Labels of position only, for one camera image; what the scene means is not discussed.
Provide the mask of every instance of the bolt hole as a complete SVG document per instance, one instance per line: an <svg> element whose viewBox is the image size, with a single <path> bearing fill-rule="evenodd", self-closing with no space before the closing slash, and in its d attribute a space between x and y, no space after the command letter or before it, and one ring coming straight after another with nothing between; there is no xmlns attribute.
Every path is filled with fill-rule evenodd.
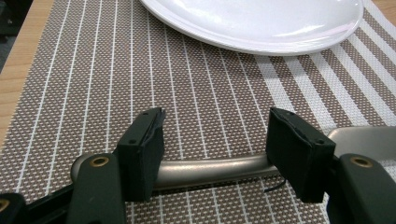
<svg viewBox="0 0 396 224"><path fill-rule="evenodd" d="M93 167L100 167L106 165L108 161L109 161L108 157L97 157L91 160L90 165Z"/></svg>
<svg viewBox="0 0 396 224"><path fill-rule="evenodd" d="M323 144L324 144L324 141L323 141L322 139L318 139L318 140L317 140L317 144L323 145Z"/></svg>
<svg viewBox="0 0 396 224"><path fill-rule="evenodd" d="M0 199L0 213L3 212L9 206L9 200Z"/></svg>
<svg viewBox="0 0 396 224"><path fill-rule="evenodd" d="M365 168L370 168L373 167L373 164L370 161L367 161L364 158L360 158L360 157L352 157L350 159L353 163L355 163L356 165L359 165L361 167L365 167Z"/></svg>

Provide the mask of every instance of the striped placemat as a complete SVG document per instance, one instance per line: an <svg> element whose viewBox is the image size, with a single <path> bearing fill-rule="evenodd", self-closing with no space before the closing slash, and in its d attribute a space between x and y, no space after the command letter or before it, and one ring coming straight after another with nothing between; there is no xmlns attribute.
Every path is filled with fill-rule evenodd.
<svg viewBox="0 0 396 224"><path fill-rule="evenodd" d="M165 160L265 150L271 106L324 133L396 125L396 29L370 0L348 40L298 57L266 57L191 39L137 0L55 0L7 134L2 192L30 203L71 183L82 153L111 152L136 115L167 110ZM383 163L395 176L396 162ZM326 223L278 176L160 193L128 203L131 223Z"/></svg>

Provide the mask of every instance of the placemat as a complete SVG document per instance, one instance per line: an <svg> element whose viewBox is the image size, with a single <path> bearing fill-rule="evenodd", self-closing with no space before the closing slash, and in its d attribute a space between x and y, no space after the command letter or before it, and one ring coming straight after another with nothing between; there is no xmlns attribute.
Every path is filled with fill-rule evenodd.
<svg viewBox="0 0 396 224"><path fill-rule="evenodd" d="M55 0L7 133L2 192L37 200L71 183L82 153L111 152L136 115L167 110L164 160L265 150L271 106L327 134L396 125L396 29L370 0L348 40L298 57L266 57L191 39L138 0ZM395 161L383 162L395 176ZM127 203L131 223L326 223L324 204L279 176L160 193Z"/></svg>

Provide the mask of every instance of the plate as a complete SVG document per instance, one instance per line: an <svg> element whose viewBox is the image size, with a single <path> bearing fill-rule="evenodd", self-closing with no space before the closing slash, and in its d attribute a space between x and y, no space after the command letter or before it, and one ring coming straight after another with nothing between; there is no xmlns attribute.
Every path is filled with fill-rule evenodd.
<svg viewBox="0 0 396 224"><path fill-rule="evenodd" d="M192 38L245 53L291 56L348 38L361 0L140 0L159 20Z"/></svg>

